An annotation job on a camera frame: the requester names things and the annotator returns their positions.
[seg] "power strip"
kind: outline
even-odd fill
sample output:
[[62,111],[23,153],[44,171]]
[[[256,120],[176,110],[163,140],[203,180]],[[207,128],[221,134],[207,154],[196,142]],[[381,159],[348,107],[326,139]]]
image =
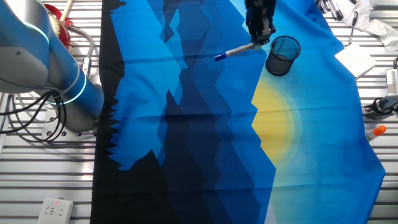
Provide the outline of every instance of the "power strip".
[[73,202],[66,198],[46,198],[37,224],[69,224]]

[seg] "cloth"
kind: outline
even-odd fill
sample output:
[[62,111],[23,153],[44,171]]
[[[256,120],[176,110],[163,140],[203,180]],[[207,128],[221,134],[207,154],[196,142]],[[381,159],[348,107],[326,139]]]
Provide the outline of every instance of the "cloth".
[[313,0],[278,0],[272,40],[250,41],[242,0],[104,0],[91,223],[365,224],[384,169],[364,134],[343,50]]
[[377,19],[373,19],[364,31],[378,35],[386,51],[392,52],[398,50],[398,31],[390,25]]
[[357,0],[357,2],[360,2],[364,4],[366,7],[369,7],[371,10],[373,10],[373,7],[371,5],[371,0]]
[[343,14],[343,22],[349,26],[353,25],[354,12],[358,12],[358,20],[355,24],[355,29],[363,31],[369,23],[372,7],[370,5],[358,2],[353,4],[350,0],[334,0],[339,6]]

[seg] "pen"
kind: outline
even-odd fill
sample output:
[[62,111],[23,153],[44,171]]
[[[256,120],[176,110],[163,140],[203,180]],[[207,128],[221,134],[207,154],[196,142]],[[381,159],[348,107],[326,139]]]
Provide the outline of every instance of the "pen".
[[328,0],[323,0],[323,3],[324,3],[324,5],[325,5],[326,10],[330,11],[330,10],[331,10],[331,7],[330,7],[330,5],[329,5],[329,3],[328,3]]
[[358,20],[358,12],[354,11],[353,26],[351,27],[351,35],[349,36],[348,45],[353,43],[354,28],[357,20]]
[[383,133],[385,133],[387,128],[383,125],[378,126],[377,128],[373,129],[371,132],[366,133],[366,139],[368,141],[372,141],[373,139],[379,137]]
[[340,9],[338,6],[333,2],[333,0],[328,0],[330,7],[332,11],[334,11],[336,18],[338,21],[342,20],[344,18],[343,13],[341,13]]
[[333,12],[333,10],[330,11],[330,14],[334,20],[337,20],[336,14],[335,14],[335,12]]
[[214,60],[216,62],[218,62],[219,60],[223,60],[224,58],[227,58],[227,57],[230,57],[230,56],[234,56],[234,55],[243,53],[245,51],[251,50],[254,47],[255,47],[254,43],[246,44],[244,46],[240,46],[240,47],[237,47],[235,49],[228,50],[228,51],[226,51],[226,52],[224,52],[224,53],[222,53],[220,55],[217,55],[217,56],[214,57]]

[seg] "red object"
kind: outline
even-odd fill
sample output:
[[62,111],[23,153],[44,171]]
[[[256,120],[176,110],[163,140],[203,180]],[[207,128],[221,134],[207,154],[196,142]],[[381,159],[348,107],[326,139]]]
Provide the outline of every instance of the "red object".
[[373,134],[375,136],[380,136],[387,131],[387,128],[384,125],[380,125],[377,128],[373,129]]
[[66,18],[64,22],[60,22],[59,20],[62,17],[62,12],[57,9],[55,6],[50,4],[44,4],[44,6],[57,17],[58,23],[60,24],[60,32],[56,34],[58,38],[61,40],[62,44],[69,50],[72,50],[72,43],[70,41],[70,34],[66,26],[72,26],[73,22]]

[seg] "tools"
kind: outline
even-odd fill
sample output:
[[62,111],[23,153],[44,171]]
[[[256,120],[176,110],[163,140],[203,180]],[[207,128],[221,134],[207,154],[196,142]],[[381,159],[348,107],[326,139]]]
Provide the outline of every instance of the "tools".
[[228,50],[222,54],[214,56],[214,60],[216,62],[223,60],[224,58],[234,56],[248,50],[259,50],[262,45],[267,44],[269,42],[269,38],[273,33],[275,33],[275,27],[267,18],[264,20],[264,28],[262,30],[262,35],[257,36],[250,44],[246,44],[240,47],[237,47],[232,50]]
[[353,18],[353,26],[351,27],[351,34],[349,35],[348,45],[353,43],[354,28],[355,28],[355,24],[356,24],[357,20],[358,20],[358,12],[355,11],[354,18]]
[[300,53],[301,45],[295,38],[287,35],[276,38],[271,43],[271,51],[266,60],[267,71],[279,77],[288,74]]
[[384,125],[380,125],[377,128],[373,129],[371,132],[366,133],[366,140],[368,140],[368,142],[370,142],[373,139],[384,134],[386,131],[387,131],[387,128]]
[[319,9],[322,12],[324,12],[324,13],[330,12],[331,16],[336,21],[340,21],[344,18],[343,13],[341,12],[341,10],[338,7],[335,0],[316,0],[315,4],[319,7]]
[[390,116],[398,111],[398,58],[393,62],[393,68],[386,70],[387,95],[376,98],[373,104],[362,107],[363,116],[370,119],[380,119],[383,115]]

